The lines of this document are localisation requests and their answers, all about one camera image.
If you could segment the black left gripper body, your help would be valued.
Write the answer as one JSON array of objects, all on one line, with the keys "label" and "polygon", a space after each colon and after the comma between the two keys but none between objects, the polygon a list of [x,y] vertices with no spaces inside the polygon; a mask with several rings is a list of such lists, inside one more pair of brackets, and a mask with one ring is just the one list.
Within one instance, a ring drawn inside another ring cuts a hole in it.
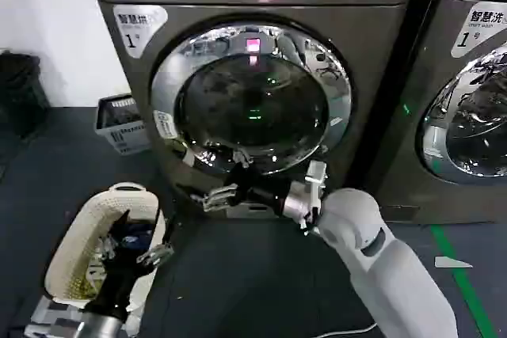
[{"label": "black left gripper body", "polygon": [[149,273],[149,266],[136,255],[116,254],[101,257],[105,280],[97,296],[86,304],[85,310],[125,310],[137,279]]}]

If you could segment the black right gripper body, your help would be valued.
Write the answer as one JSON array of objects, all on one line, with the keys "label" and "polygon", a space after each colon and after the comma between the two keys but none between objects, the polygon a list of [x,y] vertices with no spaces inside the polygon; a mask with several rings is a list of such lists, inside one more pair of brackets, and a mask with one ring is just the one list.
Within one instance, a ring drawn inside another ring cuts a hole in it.
[{"label": "black right gripper body", "polygon": [[237,164],[227,175],[223,185],[236,185],[235,194],[229,200],[231,206],[245,201],[259,203],[270,207],[275,215],[281,216],[291,183],[289,178],[264,175],[254,167],[245,169]]}]

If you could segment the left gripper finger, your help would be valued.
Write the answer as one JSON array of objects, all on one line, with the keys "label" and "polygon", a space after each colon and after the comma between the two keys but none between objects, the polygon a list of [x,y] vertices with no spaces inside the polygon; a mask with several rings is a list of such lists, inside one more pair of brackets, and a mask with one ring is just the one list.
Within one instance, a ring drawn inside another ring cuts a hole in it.
[{"label": "left gripper finger", "polygon": [[127,209],[110,227],[108,233],[101,238],[101,259],[113,260],[116,249],[120,246],[125,236],[130,210]]},{"label": "left gripper finger", "polygon": [[136,259],[136,263],[143,266],[160,266],[168,260],[174,254],[174,249],[170,242],[174,228],[175,217],[173,216],[166,220],[166,230],[162,238],[162,243],[139,256]]}]

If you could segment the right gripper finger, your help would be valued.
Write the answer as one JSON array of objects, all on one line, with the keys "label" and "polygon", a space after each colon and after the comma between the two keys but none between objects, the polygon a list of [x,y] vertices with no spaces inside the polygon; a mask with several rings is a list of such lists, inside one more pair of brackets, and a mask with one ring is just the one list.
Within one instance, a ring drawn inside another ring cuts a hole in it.
[{"label": "right gripper finger", "polygon": [[210,195],[203,199],[204,212],[222,211],[238,205],[238,200],[232,194]]},{"label": "right gripper finger", "polygon": [[238,189],[237,184],[229,184],[219,188],[212,189],[209,193],[199,195],[192,194],[191,199],[195,201],[211,201],[216,199],[227,199],[234,197]]}]

